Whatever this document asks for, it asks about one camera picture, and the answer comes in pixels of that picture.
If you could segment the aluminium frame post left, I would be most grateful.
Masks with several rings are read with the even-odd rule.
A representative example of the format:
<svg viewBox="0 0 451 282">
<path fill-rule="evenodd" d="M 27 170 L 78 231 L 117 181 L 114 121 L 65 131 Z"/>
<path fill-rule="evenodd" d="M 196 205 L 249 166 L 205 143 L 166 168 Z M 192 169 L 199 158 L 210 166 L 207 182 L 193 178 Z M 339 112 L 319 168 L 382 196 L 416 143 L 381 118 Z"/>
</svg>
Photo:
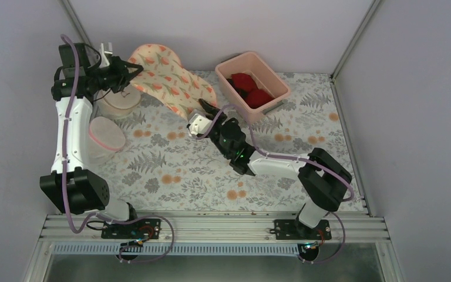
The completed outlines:
<svg viewBox="0 0 451 282">
<path fill-rule="evenodd" d="M 92 41 L 90 40 L 85 28 L 83 27 L 79 16 L 77 15 L 75 8 L 70 0 L 59 0 L 60 5 L 65 11 L 69 22 L 72 24 L 77 36 L 83 43 L 87 43 L 92 45 Z"/>
</svg>

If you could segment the white pink-trimmed mesh laundry bag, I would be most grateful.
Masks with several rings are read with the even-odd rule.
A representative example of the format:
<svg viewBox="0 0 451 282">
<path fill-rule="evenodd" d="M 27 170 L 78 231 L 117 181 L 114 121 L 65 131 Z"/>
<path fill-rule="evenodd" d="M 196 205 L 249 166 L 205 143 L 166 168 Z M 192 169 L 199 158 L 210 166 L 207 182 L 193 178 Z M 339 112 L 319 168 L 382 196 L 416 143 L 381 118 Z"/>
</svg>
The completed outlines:
<svg viewBox="0 0 451 282">
<path fill-rule="evenodd" d="M 99 116 L 89 124 L 89 159 L 91 164 L 109 161 L 126 144 L 121 128 L 110 119 Z"/>
</svg>

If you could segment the red bra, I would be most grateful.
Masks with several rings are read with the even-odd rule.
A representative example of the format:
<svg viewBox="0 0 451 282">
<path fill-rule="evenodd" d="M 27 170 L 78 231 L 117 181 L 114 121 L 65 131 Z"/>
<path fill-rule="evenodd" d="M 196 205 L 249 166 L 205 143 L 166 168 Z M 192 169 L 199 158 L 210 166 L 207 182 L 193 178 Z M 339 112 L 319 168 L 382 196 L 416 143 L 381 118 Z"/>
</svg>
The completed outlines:
<svg viewBox="0 0 451 282">
<path fill-rule="evenodd" d="M 252 109 L 257 109 L 274 98 L 264 89 L 260 89 L 254 79 L 246 73 L 234 73 L 227 82 Z"/>
</svg>

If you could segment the aluminium frame post right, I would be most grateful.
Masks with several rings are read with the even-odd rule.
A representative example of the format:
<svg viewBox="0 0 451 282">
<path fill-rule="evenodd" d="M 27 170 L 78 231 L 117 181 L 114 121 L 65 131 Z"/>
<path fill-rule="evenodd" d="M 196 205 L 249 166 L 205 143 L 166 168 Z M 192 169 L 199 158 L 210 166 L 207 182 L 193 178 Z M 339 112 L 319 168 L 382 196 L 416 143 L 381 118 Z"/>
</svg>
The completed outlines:
<svg viewBox="0 0 451 282">
<path fill-rule="evenodd" d="M 343 67 L 345 66 L 347 60 L 351 56 L 354 48 L 356 47 L 357 43 L 359 42 L 362 34 L 364 33 L 365 29 L 369 25 L 370 21 L 376 14 L 378 8 L 381 6 L 382 0 L 373 0 L 371 4 L 369 5 L 364 17 L 362 18 L 360 24 L 358 25 L 355 33 L 353 34 L 351 40 L 349 41 L 349 44 L 345 48 L 342 56 L 340 57 L 334 71 L 331 73 L 331 80 L 333 82 L 336 81 L 337 77 L 341 73 Z"/>
</svg>

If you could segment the aluminium frame post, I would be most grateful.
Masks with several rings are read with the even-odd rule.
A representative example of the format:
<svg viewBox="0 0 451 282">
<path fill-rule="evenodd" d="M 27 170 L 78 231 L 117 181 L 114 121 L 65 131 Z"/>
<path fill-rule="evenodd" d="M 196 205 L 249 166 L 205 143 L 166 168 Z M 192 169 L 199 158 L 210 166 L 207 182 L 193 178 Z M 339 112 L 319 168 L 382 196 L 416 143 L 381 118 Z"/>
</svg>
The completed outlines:
<svg viewBox="0 0 451 282">
<path fill-rule="evenodd" d="M 364 33 L 365 29 L 369 25 L 370 21 L 376 14 L 378 8 L 381 6 L 382 0 L 373 0 L 371 4 L 369 5 L 364 17 L 362 18 L 360 24 L 358 25 L 355 33 L 353 34 L 351 40 L 349 41 L 349 44 L 345 48 L 342 56 L 340 57 L 334 71 L 331 73 L 331 80 L 333 82 L 336 81 L 337 77 L 341 73 L 343 67 L 345 66 L 347 60 L 351 56 L 354 48 L 356 47 L 357 43 L 359 42 L 362 34 Z"/>
<path fill-rule="evenodd" d="M 65 11 L 69 22 L 72 24 L 77 36 L 83 43 L 87 43 L 92 45 L 92 41 L 90 40 L 85 28 L 83 27 L 79 16 L 77 15 L 75 8 L 70 0 L 59 0 L 60 5 Z"/>
</svg>

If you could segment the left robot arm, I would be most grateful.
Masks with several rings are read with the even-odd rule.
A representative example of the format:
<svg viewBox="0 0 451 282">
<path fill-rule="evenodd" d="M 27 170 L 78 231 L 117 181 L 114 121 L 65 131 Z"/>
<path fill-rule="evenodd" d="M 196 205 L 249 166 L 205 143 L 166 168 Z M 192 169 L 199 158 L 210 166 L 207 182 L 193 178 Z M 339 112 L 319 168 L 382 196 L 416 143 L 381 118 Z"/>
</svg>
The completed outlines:
<svg viewBox="0 0 451 282">
<path fill-rule="evenodd" d="M 95 94 L 121 92 L 144 68 L 85 43 L 65 43 L 59 55 L 62 65 L 51 89 L 58 118 L 56 153 L 51 173 L 40 177 L 39 186 L 69 219 L 87 213 L 117 223 L 122 236 L 134 237 L 140 230 L 135 209 L 111 199 L 106 180 L 89 168 L 88 131 Z"/>
</svg>

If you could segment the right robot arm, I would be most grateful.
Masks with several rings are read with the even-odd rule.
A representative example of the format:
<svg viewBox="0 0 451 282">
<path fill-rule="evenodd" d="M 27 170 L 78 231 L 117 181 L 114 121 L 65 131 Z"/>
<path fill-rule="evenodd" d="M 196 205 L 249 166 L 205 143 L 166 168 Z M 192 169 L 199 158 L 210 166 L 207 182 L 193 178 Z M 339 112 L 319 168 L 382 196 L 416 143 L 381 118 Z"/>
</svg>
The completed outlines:
<svg viewBox="0 0 451 282">
<path fill-rule="evenodd" d="M 203 111 L 196 110 L 189 118 L 189 134 L 197 140 L 210 139 L 236 173 L 279 176 L 301 183 L 308 194 L 294 221 L 301 239 L 312 237 L 328 213 L 354 198 L 351 174 L 326 150 L 316 147 L 304 155 L 267 152 L 254 141 L 247 142 L 237 119 L 228 118 L 223 109 L 204 99 L 198 102 Z"/>
</svg>

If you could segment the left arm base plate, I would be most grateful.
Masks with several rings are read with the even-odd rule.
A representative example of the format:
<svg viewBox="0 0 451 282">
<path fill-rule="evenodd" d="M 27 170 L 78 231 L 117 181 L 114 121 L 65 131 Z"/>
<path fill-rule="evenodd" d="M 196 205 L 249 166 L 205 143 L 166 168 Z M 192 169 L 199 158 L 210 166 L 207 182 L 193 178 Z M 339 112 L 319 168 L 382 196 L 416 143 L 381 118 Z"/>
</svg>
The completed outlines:
<svg viewBox="0 0 451 282">
<path fill-rule="evenodd" d="M 132 224 L 107 224 L 102 228 L 101 238 L 123 240 L 158 239 L 160 234 L 160 219 L 144 219 Z"/>
</svg>

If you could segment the pink plastic bin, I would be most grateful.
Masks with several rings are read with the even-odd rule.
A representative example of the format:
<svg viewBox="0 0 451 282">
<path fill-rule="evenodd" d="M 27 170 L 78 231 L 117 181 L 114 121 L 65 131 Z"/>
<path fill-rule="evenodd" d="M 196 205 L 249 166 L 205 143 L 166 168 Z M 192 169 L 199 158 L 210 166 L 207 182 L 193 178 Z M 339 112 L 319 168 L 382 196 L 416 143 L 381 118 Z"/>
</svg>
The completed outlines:
<svg viewBox="0 0 451 282">
<path fill-rule="evenodd" d="M 215 72 L 222 94 L 250 124 L 278 109 L 291 94 L 290 87 L 253 51 L 227 59 Z"/>
</svg>

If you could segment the floral peach mesh laundry bag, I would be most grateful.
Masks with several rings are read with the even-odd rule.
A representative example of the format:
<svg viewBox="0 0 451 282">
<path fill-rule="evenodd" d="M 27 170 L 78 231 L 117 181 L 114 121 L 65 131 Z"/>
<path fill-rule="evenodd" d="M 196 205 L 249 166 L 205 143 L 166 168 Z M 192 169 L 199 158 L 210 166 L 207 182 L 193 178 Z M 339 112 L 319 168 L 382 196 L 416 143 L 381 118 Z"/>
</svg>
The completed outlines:
<svg viewBox="0 0 451 282">
<path fill-rule="evenodd" d="M 217 106 L 211 84 L 185 69 L 169 47 L 155 43 L 141 45 L 131 54 L 129 62 L 143 67 L 130 81 L 131 85 L 180 117 L 187 119 L 193 110 L 201 109 L 200 99 Z"/>
</svg>

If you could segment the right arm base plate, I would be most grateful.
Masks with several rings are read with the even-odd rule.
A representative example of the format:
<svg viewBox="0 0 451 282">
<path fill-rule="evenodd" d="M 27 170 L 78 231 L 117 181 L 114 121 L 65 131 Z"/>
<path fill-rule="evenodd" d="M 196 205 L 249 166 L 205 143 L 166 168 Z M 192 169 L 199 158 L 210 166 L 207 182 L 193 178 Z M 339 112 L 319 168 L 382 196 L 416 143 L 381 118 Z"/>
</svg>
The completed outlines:
<svg viewBox="0 0 451 282">
<path fill-rule="evenodd" d="M 328 220 L 320 220 L 316 227 L 310 228 L 295 219 L 274 220 L 274 227 L 269 234 L 277 240 L 330 240 L 331 228 Z"/>
</svg>

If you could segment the beige round mesh laundry bag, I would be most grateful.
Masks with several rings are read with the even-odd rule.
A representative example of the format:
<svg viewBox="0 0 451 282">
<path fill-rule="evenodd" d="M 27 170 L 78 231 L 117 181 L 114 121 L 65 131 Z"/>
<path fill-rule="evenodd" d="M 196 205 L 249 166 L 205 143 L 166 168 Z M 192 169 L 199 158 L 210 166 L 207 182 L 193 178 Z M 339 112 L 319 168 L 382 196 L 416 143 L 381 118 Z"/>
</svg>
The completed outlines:
<svg viewBox="0 0 451 282">
<path fill-rule="evenodd" d="M 142 94 L 132 85 L 128 85 L 121 92 L 102 93 L 102 98 L 96 102 L 100 114 L 107 118 L 116 119 L 129 115 L 139 106 Z"/>
</svg>

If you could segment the aluminium front rail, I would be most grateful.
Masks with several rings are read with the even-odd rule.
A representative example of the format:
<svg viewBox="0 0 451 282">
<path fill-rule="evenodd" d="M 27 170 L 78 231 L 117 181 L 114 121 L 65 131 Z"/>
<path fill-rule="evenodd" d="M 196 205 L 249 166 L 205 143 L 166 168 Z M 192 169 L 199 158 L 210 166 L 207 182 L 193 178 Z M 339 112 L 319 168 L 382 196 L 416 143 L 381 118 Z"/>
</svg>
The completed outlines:
<svg viewBox="0 0 451 282">
<path fill-rule="evenodd" d="M 174 228 L 178 243 L 272 243 L 275 236 L 269 232 L 277 219 L 293 219 L 290 212 L 202 212 L 167 211 L 159 215 L 169 220 L 161 223 L 159 241 L 170 241 L 170 228 Z M 345 239 L 348 243 L 389 242 L 390 235 L 382 217 L 365 213 L 339 212 L 327 216 L 332 238 L 329 243 Z M 72 233 L 65 216 L 48 215 L 42 227 L 41 241 L 101 241 L 101 223 L 93 223 L 81 233 Z"/>
</svg>

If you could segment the floral patterned table mat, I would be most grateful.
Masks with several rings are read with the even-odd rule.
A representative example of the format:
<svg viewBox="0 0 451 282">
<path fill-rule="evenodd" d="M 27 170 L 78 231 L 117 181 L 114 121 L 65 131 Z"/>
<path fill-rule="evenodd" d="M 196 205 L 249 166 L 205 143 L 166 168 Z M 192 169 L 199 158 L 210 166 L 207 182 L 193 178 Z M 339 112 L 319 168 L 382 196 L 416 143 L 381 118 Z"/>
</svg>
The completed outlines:
<svg viewBox="0 0 451 282">
<path fill-rule="evenodd" d="M 351 172 L 329 76 L 280 77 L 290 96 L 251 127 L 241 121 L 247 139 L 272 153 L 304 154 L 320 147 Z M 296 180 L 236 173 L 209 139 L 189 137 L 185 120 L 148 94 L 115 123 L 125 146 L 92 169 L 108 182 L 113 198 L 138 210 L 295 212 L 308 198 Z"/>
</svg>

